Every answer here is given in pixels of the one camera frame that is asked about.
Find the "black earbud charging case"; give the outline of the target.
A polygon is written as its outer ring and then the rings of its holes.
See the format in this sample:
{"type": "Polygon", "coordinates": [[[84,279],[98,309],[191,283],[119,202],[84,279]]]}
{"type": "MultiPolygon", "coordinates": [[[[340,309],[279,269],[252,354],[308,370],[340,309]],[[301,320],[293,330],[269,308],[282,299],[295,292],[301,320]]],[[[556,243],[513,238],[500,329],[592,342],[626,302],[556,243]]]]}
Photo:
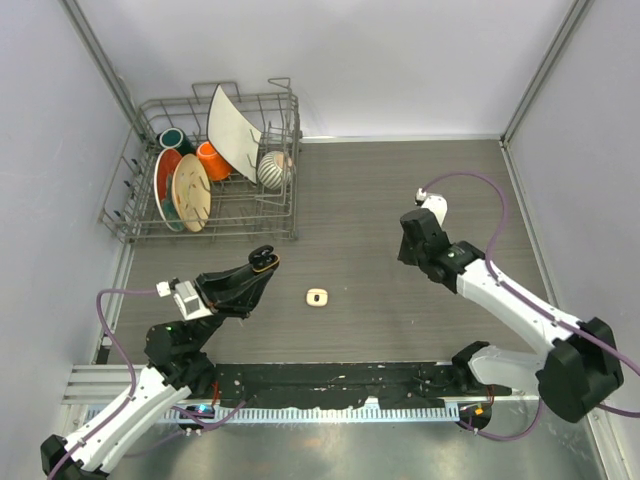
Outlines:
{"type": "Polygon", "coordinates": [[[255,274],[261,274],[276,269],[280,264],[280,257],[274,252],[272,245],[263,245],[248,255],[248,262],[255,274]]]}

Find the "beige earbud charging case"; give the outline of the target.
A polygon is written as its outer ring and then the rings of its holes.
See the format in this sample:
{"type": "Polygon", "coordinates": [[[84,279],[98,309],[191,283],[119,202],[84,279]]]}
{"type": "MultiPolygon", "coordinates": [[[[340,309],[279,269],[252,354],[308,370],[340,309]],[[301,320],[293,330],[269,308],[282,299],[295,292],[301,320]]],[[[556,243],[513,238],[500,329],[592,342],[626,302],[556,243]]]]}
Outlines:
{"type": "Polygon", "coordinates": [[[310,307],[322,308],[328,305],[328,291],[322,288],[311,288],[305,296],[306,304],[310,307]]]}

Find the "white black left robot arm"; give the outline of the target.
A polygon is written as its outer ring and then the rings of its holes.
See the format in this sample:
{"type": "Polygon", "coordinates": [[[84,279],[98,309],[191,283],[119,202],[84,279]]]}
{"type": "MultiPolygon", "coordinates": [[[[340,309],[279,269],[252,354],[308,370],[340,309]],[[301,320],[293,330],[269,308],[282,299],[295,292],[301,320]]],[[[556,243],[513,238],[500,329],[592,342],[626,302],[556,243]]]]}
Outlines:
{"type": "Polygon", "coordinates": [[[203,346],[228,318],[246,319],[279,266],[277,255],[231,270],[204,273],[192,281],[158,283],[151,294],[170,297],[178,321],[146,334],[148,363],[130,368],[130,385],[75,432],[53,434],[40,446],[49,479],[105,479],[160,417],[188,397],[205,397],[216,368],[203,346]]]}

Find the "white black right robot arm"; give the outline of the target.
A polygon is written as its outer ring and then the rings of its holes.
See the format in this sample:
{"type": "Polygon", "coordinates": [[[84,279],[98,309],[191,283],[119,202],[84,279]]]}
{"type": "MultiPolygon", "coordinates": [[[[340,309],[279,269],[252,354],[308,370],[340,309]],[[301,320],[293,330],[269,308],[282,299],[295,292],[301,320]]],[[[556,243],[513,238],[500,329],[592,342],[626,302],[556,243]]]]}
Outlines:
{"type": "Polygon", "coordinates": [[[400,219],[399,260],[482,307],[531,348],[522,353],[477,341],[456,354],[451,380],[465,395],[485,385],[537,394],[559,418],[576,423],[624,383],[613,330],[594,317],[560,311],[504,275],[485,254],[452,243],[426,208],[400,219]]]}

